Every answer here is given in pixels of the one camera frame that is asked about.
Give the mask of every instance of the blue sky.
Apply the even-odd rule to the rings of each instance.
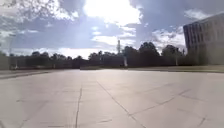
[[[100,50],[116,52],[118,39],[135,48],[152,41],[159,51],[167,44],[183,49],[184,24],[224,10],[223,0],[50,0],[51,6],[45,6],[49,0],[20,1],[0,7],[3,51],[11,47],[16,54],[38,50],[84,58]]]

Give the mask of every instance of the distant building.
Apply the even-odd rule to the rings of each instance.
[[[212,63],[224,60],[224,14],[196,21],[183,28],[188,52],[204,54]]]

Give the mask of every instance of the cloud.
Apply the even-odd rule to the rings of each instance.
[[[0,29],[0,46],[1,47],[6,47],[4,45],[6,45],[7,39],[10,38],[11,35],[13,35],[14,32],[13,31],[6,31],[6,30],[1,30]]]
[[[50,28],[53,27],[53,24],[51,24],[50,22],[47,23],[47,25],[45,25],[46,28]]]
[[[129,0],[86,0],[83,7],[89,17],[101,18],[105,23],[119,26],[140,24],[141,12]]]
[[[9,37],[12,34],[14,34],[12,31],[5,31],[5,30],[1,30],[0,31],[0,36],[2,38],[7,38],[7,37]]]
[[[92,41],[106,43],[108,45],[118,44],[118,38],[115,36],[95,36],[93,37]],[[123,39],[120,41],[121,41],[121,45],[132,45],[135,42],[134,40],[129,40],[129,39]]]
[[[121,29],[127,32],[136,32],[136,28],[121,27]]]
[[[152,39],[160,51],[168,44],[174,45],[181,49],[185,48],[185,38],[182,26],[175,28],[171,32],[164,29],[156,30],[152,32]]]
[[[122,35],[119,35],[119,38],[135,37],[135,34],[124,32]]]
[[[149,25],[149,23],[145,23],[144,27],[146,28],[146,27],[148,27],[148,25]]]
[[[30,30],[30,29],[26,29],[26,30],[21,30],[17,32],[18,34],[29,34],[29,33],[38,33],[37,30]]]
[[[97,49],[97,48],[86,48],[86,49],[72,49],[72,48],[58,48],[58,49],[49,49],[49,48],[39,48],[39,49],[29,49],[29,48],[14,48],[12,52],[16,55],[31,55],[32,52],[39,51],[40,53],[48,52],[49,55],[53,55],[54,53],[62,54],[64,56],[71,56],[75,58],[77,56],[82,56],[84,59],[88,59],[89,55],[93,52],[115,52],[111,50],[105,49]]]
[[[94,31],[97,31],[99,28],[97,26],[94,26],[91,29],[94,30]]]
[[[96,35],[96,36],[98,36],[100,34],[101,34],[101,32],[93,32],[93,35]]]
[[[198,9],[190,9],[184,12],[184,16],[195,20],[201,20],[210,17],[211,14],[206,14]]]
[[[0,0],[0,4],[5,5],[0,6],[0,16],[13,19],[16,22],[33,20],[38,16],[71,21],[79,17],[78,12],[68,12],[62,8],[59,0],[19,0],[13,6],[8,6],[11,5],[11,2]]]

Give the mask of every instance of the tree line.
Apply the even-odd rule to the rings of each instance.
[[[47,52],[33,52],[31,55],[18,56],[10,54],[6,56],[0,53],[1,69],[79,69],[80,67],[123,68],[125,61],[127,67],[153,67],[153,66],[193,66],[205,64],[193,52],[180,51],[173,45],[167,45],[161,54],[152,42],[143,43],[139,49],[126,46],[121,53],[110,52],[91,53],[89,58],[78,56],[74,59],[61,54],[49,55]]]

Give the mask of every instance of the paved plaza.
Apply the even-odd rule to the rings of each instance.
[[[223,128],[224,74],[67,70],[0,80],[0,128]]]

